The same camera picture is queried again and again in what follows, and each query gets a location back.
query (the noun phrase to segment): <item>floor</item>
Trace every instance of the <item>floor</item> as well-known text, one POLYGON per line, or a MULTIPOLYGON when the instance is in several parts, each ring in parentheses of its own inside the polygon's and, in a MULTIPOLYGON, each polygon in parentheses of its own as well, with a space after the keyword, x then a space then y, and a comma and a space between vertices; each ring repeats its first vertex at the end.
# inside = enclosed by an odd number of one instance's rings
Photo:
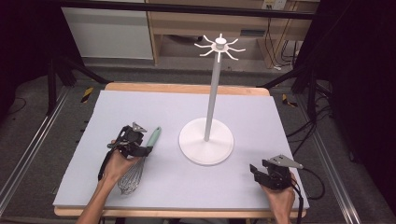
MULTIPOLYGON (((206 50, 196 48, 193 45, 195 42, 197 40, 194 37, 166 36, 163 41, 162 56, 157 65, 135 60, 85 59, 85 63, 97 74, 119 81, 208 83, 213 66, 213 54, 199 57, 198 55, 206 53, 206 50)), ((290 70, 290 63, 285 63, 286 65, 280 71, 275 68, 267 68, 262 61, 262 54, 259 52, 254 39, 241 39, 233 47, 235 49, 246 48, 247 50, 232 53, 234 57, 239 58, 239 61, 228 59, 227 56, 224 57, 221 65, 221 73, 224 79, 220 81, 220 84, 242 83, 245 86, 256 86, 290 70)), ((285 54, 291 55, 291 53, 292 47, 290 45, 287 47, 285 54)), ((62 180, 68 161, 73 156, 73 150, 78 143, 78 139, 82 136, 81 130, 86 126, 86 120, 89 120, 94 106, 94 100, 84 105, 77 104, 76 99, 80 99, 81 93, 88 85, 95 87, 92 99, 103 88, 103 86, 92 82, 82 74, 76 73, 76 77, 78 78, 78 84, 69 90, 69 96, 65 100, 62 111, 56 121, 51 124, 51 131, 46 136, 47 140, 35 143, 39 150, 31 155, 27 167, 22 169, 24 173, 21 174, 20 182, 17 184, 17 188, 11 192, 8 201, 2 202, 6 206, 0 206, 0 222, 74 222, 74 219, 58 218, 53 215, 51 202, 53 202, 53 197, 56 194, 56 186, 62 180), (62 141, 54 144, 53 139, 62 141), (49 169, 49 167, 59 165, 61 165, 60 168, 57 168, 59 174, 54 174, 54 171, 49 169), (48 177, 46 181, 40 179, 43 174, 48 177), (29 203, 23 204, 26 195, 30 196, 27 197, 29 203)), ((304 117, 304 95, 294 99, 290 92, 291 84, 292 80, 288 80, 270 90, 276 99, 276 105, 286 133, 291 133, 307 121, 304 117), (288 99, 295 101, 298 107, 285 105, 282 98, 283 93, 288 94, 288 99)), ((9 184, 8 177, 13 171, 10 167, 17 167, 20 159, 24 158, 23 153, 29 144, 32 144, 30 141, 36 134, 35 130, 40 127, 41 122, 45 119, 47 110, 46 88, 45 78, 21 85, 18 89, 19 98, 10 109, 10 111, 16 112, 10 114, 1 123, 0 150, 4 156, 0 164, 0 170, 5 172, 0 176, 0 186, 9 184), (12 153, 5 153, 5 148, 12 148, 12 153)), ((328 103, 319 96, 317 104, 318 110, 320 110, 328 103)), ((294 140, 299 140, 304 135, 305 133, 302 132, 295 136, 294 140)), ((324 181, 327 187, 326 196, 322 200, 310 202, 311 208, 303 222, 396 223, 396 217, 387 208, 384 199, 375 189, 375 185, 372 183, 370 176, 366 174, 364 167, 361 164, 350 162, 347 148, 342 139, 343 137, 337 132, 333 120, 326 116, 318 123, 315 134, 304 143, 301 152, 294 158, 317 169, 320 176, 325 177, 324 181), (330 163, 323 159, 323 156, 320 156, 320 153, 323 152, 320 149, 321 147, 325 147, 325 153, 331 158, 330 163), (335 174, 325 168, 329 164, 335 166, 335 174), (334 179, 341 180, 341 184, 333 183, 334 179), (346 195, 337 192, 340 188, 345 190, 346 195), (349 208, 356 211, 358 215, 348 219, 347 213, 343 213, 342 208, 346 208, 343 203, 352 205, 349 208)), ((290 139, 290 148, 297 148, 298 145, 298 141, 295 142, 290 139)), ((317 195, 320 189, 318 181, 309 175, 304 178, 311 187, 308 188, 310 193, 317 195)), ((158 220, 140 219, 132 220, 132 222, 155 223, 158 220)), ((267 220, 260 220, 259 223, 267 223, 267 220)))

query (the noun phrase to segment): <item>whisk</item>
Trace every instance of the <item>whisk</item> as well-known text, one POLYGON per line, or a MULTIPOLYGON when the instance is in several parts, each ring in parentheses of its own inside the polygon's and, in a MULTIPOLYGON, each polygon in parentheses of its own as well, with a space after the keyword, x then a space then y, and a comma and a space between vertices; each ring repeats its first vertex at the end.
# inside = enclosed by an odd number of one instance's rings
MULTIPOLYGON (((161 127, 158 127, 152 133, 150 139, 146 147, 154 147, 155 143, 157 142, 158 137, 161 133, 161 127)), ((140 179, 142 178, 143 174, 143 167, 145 166, 146 157, 140 158, 140 160, 135 163, 126 174, 119 180, 119 188, 121 190, 121 194, 131 194, 137 189, 137 186, 140 183, 140 179)))

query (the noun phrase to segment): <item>round white base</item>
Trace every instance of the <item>round white base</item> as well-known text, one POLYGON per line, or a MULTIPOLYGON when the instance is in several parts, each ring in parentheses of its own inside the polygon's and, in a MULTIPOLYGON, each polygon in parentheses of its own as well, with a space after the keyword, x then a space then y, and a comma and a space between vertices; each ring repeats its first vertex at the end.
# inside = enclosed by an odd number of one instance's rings
POLYGON ((205 141, 206 118, 194 119, 184 126, 178 142, 181 151, 200 165, 216 165, 226 160, 233 151, 233 134, 220 121, 213 119, 209 141, 205 141))

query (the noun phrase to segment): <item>white cabinet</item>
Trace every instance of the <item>white cabinet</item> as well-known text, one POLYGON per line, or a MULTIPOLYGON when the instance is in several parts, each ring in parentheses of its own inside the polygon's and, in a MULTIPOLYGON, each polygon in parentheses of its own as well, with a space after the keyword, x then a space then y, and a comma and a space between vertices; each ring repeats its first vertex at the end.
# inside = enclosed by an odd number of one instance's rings
POLYGON ((146 12, 69 7, 63 12, 82 57, 153 59, 146 12))

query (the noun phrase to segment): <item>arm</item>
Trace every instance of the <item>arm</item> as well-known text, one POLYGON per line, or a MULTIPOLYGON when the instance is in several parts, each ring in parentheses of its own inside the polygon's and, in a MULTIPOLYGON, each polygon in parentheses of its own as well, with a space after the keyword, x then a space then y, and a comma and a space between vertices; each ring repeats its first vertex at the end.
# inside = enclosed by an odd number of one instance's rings
POLYGON ((137 163, 139 159, 140 158, 137 157, 125 159, 118 150, 114 150, 106 165, 104 176, 98 182, 96 190, 90 202, 78 218, 77 224, 97 224, 99 222, 108 194, 110 194, 118 180, 122 178, 128 169, 137 163))
POLYGON ((290 224, 290 213, 294 203, 295 195, 292 187, 283 190, 272 190, 261 185, 270 203, 271 211, 274 213, 276 223, 290 224))

